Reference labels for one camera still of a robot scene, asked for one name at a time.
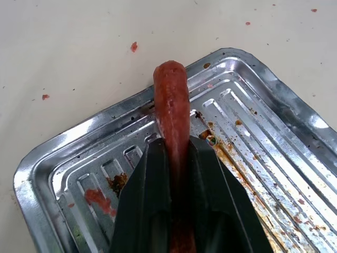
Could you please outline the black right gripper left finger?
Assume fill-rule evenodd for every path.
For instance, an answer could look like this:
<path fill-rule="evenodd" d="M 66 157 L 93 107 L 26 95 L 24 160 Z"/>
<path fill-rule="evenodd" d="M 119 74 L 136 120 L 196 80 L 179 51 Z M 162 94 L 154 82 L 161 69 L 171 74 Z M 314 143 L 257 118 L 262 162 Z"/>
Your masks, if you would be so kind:
<path fill-rule="evenodd" d="M 164 141 L 149 143 L 123 187 L 109 253 L 169 253 L 170 172 Z"/>

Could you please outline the silver metal baking tray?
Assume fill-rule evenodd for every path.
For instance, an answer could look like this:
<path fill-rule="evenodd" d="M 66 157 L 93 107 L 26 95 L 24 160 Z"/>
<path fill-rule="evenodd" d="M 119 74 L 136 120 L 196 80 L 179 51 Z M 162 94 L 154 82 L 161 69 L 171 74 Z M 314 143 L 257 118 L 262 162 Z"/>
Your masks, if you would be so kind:
<path fill-rule="evenodd" d="M 276 252 L 337 253 L 337 132 L 253 55 L 220 49 L 186 69 L 191 135 L 246 189 Z M 108 253 L 116 208 L 109 182 L 130 175 L 158 138 L 153 88 L 95 114 L 33 149 L 14 192 L 42 253 Z"/>

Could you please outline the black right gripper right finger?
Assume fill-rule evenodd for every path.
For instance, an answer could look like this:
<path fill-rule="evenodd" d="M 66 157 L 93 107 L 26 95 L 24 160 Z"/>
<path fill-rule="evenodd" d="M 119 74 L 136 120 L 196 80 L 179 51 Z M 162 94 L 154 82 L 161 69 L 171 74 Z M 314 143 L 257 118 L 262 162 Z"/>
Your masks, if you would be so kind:
<path fill-rule="evenodd" d="M 197 253 L 273 253 L 238 179 L 205 140 L 190 137 L 190 200 Z"/>

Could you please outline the red sausage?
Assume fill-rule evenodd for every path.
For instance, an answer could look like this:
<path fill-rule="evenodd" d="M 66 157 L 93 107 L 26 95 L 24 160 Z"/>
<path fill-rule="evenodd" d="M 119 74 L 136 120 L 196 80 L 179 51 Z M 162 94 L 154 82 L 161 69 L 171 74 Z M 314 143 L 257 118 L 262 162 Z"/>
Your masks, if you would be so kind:
<path fill-rule="evenodd" d="M 190 101 L 186 69 L 177 61 L 166 61 L 156 67 L 153 81 L 157 125 L 170 163 L 173 218 L 170 253 L 196 253 L 187 188 Z"/>

